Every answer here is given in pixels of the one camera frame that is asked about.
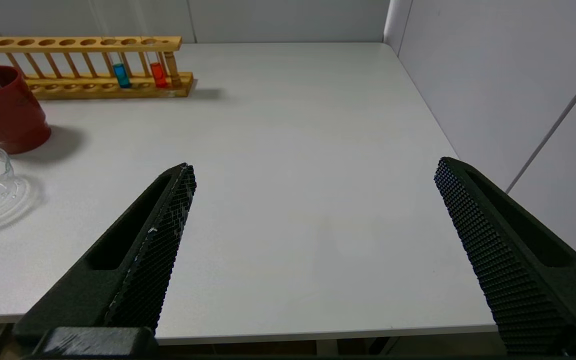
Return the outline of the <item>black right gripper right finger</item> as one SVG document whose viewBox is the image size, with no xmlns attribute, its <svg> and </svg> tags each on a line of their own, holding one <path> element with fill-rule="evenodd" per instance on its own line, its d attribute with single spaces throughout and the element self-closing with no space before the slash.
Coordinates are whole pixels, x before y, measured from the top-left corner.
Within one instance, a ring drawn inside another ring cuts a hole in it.
<svg viewBox="0 0 576 360">
<path fill-rule="evenodd" d="M 434 182 L 506 354 L 576 357 L 576 251 L 466 162 Z"/>
</svg>

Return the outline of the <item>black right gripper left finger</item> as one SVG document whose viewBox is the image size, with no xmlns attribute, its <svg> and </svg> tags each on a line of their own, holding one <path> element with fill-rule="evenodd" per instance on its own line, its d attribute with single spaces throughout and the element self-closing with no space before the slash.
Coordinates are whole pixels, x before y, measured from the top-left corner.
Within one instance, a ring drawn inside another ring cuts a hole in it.
<svg viewBox="0 0 576 360">
<path fill-rule="evenodd" d="M 58 327 L 157 328 L 197 182 L 160 175 L 13 327 L 24 346 Z"/>
</svg>

